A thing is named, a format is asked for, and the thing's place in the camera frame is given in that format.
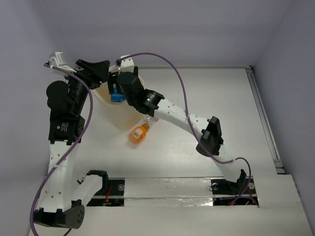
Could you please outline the tall blue-cap water bottle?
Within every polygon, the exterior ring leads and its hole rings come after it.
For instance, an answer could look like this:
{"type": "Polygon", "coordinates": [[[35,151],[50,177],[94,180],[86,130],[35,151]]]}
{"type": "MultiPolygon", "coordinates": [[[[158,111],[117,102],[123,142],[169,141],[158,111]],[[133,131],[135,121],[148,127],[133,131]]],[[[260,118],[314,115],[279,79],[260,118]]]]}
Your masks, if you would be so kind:
{"type": "Polygon", "coordinates": [[[114,86],[113,89],[114,93],[110,95],[111,102],[121,103],[125,101],[124,95],[117,92],[116,86],[114,86]]]}

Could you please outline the small red-cap clear bottle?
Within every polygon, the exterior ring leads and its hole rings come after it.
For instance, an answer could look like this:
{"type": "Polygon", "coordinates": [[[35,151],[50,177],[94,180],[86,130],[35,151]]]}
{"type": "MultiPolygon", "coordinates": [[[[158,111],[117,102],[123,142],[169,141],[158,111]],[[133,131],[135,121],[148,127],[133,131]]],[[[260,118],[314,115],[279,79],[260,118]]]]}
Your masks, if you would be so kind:
{"type": "Polygon", "coordinates": [[[156,123],[157,121],[158,121],[158,118],[154,118],[154,117],[149,116],[149,115],[143,116],[143,122],[147,123],[148,125],[152,125],[152,124],[156,123]]]}

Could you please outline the orange juice bottle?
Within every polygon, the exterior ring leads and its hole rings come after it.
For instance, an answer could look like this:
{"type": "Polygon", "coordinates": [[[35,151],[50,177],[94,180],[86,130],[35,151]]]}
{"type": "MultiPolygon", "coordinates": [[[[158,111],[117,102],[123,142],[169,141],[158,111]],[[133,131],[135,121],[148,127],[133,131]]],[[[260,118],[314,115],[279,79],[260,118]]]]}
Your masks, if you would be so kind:
{"type": "Polygon", "coordinates": [[[136,127],[128,136],[129,141],[132,144],[138,144],[146,136],[150,126],[147,123],[142,124],[141,126],[136,127]]]}

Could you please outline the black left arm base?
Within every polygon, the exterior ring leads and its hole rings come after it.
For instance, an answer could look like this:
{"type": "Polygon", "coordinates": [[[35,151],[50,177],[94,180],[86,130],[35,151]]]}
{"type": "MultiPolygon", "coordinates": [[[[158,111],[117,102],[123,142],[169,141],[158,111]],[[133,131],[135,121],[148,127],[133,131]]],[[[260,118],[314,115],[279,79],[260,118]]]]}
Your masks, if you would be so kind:
{"type": "Polygon", "coordinates": [[[109,179],[107,189],[94,194],[88,207],[123,207],[125,198],[125,179],[109,179]]]}

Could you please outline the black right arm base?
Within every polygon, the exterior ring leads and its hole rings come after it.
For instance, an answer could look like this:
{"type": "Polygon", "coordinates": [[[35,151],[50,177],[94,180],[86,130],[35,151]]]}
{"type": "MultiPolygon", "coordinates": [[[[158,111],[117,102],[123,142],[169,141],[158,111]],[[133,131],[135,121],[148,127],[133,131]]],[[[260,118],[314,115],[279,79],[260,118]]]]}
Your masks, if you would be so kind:
{"type": "Polygon", "coordinates": [[[225,186],[224,179],[212,179],[209,191],[213,194],[213,206],[258,206],[258,198],[253,178],[246,191],[237,199],[237,196],[243,191],[232,190],[225,186]]]}

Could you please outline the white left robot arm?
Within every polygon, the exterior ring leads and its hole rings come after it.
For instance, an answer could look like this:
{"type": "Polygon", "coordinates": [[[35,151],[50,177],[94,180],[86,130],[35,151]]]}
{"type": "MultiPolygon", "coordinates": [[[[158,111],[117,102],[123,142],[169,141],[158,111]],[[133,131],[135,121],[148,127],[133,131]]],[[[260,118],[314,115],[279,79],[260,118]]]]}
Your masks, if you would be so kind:
{"type": "Polygon", "coordinates": [[[73,189],[73,169],[79,144],[91,121],[81,112],[91,91],[107,81],[110,62],[77,60],[79,70],[65,63],[49,61],[45,66],[67,75],[67,82],[55,81],[47,90],[50,108],[49,149],[47,177],[32,205],[31,224],[45,227],[79,229],[84,221],[85,207],[92,197],[108,191],[106,171],[90,170],[76,189],[73,189]]]}

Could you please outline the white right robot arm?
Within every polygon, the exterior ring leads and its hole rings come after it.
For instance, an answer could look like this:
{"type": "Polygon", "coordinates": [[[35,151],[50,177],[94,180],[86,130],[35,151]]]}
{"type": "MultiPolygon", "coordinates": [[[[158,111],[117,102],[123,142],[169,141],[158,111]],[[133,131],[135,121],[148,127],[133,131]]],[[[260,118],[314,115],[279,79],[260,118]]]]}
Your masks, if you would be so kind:
{"type": "Polygon", "coordinates": [[[167,121],[193,135],[197,140],[196,151],[215,162],[230,192],[237,193],[244,188],[246,173],[235,164],[236,158],[225,147],[217,117],[203,118],[189,113],[162,94],[144,88],[137,67],[132,71],[109,72],[107,83],[109,93],[122,94],[137,112],[167,121]]]}

